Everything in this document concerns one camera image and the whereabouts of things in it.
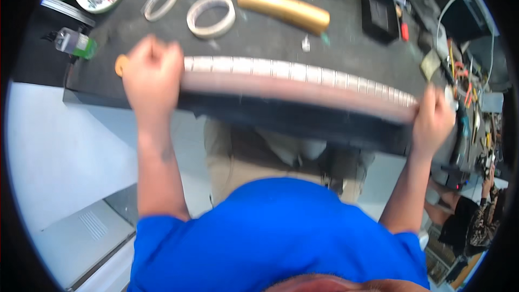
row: gold tube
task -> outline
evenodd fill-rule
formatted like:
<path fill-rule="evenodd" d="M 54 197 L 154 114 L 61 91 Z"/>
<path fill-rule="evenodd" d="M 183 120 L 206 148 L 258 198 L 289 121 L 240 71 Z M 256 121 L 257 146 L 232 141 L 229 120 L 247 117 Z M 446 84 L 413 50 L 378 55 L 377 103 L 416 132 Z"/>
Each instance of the gold tube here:
<path fill-rule="evenodd" d="M 321 35 L 330 24 L 330 13 L 301 0 L 238 0 L 238 6 L 284 20 Z"/>

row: forearm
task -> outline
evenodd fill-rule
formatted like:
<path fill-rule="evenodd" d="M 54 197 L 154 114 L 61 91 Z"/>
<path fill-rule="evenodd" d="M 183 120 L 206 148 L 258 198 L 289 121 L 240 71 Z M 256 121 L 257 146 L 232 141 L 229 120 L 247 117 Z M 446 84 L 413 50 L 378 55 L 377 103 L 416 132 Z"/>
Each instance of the forearm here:
<path fill-rule="evenodd" d="M 418 233 L 424 212 L 431 158 L 411 152 L 379 222 L 392 233 Z"/>
<path fill-rule="evenodd" d="M 170 135 L 169 117 L 138 122 L 139 216 L 190 219 Z"/>

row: blue shirt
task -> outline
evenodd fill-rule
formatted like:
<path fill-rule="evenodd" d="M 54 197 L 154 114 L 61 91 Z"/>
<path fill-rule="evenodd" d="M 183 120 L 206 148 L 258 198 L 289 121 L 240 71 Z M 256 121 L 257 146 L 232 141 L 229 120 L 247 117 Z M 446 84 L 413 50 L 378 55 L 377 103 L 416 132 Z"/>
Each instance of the blue shirt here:
<path fill-rule="evenodd" d="M 294 178 L 245 184 L 188 222 L 143 218 L 134 248 L 131 292 L 262 291 L 309 273 L 429 288 L 415 234 L 391 234 L 327 188 Z"/>

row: person's hand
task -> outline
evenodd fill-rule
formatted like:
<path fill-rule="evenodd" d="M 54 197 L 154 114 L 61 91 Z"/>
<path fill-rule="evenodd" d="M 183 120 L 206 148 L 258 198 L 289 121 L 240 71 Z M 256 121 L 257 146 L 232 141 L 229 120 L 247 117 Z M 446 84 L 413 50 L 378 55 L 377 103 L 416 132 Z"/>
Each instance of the person's hand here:
<path fill-rule="evenodd" d="M 444 91 L 428 85 L 412 128 L 412 154 L 432 160 L 456 123 L 456 114 L 445 101 Z"/>
<path fill-rule="evenodd" d="M 496 172 L 496 165 L 492 163 L 488 172 L 488 177 L 483 181 L 483 191 L 481 192 L 482 198 L 488 198 L 490 190 L 494 186 L 494 173 Z"/>
<path fill-rule="evenodd" d="M 177 106 L 184 54 L 177 42 L 165 44 L 153 35 L 128 54 L 122 83 L 138 123 L 170 117 Z"/>

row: workbench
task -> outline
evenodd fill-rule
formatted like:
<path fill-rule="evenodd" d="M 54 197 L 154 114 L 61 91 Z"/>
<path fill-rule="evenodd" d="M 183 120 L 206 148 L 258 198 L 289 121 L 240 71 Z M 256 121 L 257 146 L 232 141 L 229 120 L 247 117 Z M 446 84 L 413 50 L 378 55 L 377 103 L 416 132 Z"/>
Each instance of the workbench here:
<path fill-rule="evenodd" d="M 118 55 L 127 53 L 143 36 L 155 34 L 163 41 L 178 41 L 185 55 L 245 56 L 299 62 L 347 72 L 413 94 L 418 99 L 425 88 L 419 64 L 424 54 L 417 46 L 419 26 L 408 18 L 410 41 L 380 44 L 366 36 L 361 26 L 360 0 L 302 0 L 329 11 L 330 25 L 321 37 L 308 34 L 278 19 L 237 7 L 230 31 L 212 41 L 195 37 L 187 27 L 186 14 L 196 0 L 178 0 L 159 21 L 149 22 L 140 13 L 146 0 L 121 0 L 111 11 L 97 16 L 90 37 L 98 52 L 89 61 L 71 64 L 65 80 L 65 101 L 130 108 L 121 78 L 114 72 Z M 214 8 L 200 16 L 197 25 L 209 26 L 226 14 Z M 308 35 L 310 52 L 301 42 Z M 441 76 L 432 81 L 445 86 Z M 366 115 L 283 101 L 250 97 L 181 93 L 178 108 L 195 115 L 208 115 L 243 126 L 264 127 L 289 135 L 327 140 L 329 145 L 353 146 L 397 155 L 408 155 L 411 125 L 391 124 Z M 434 157 L 448 166 L 456 140 L 456 127 Z M 471 162 L 461 169 L 473 171 L 481 149 L 471 149 Z"/>

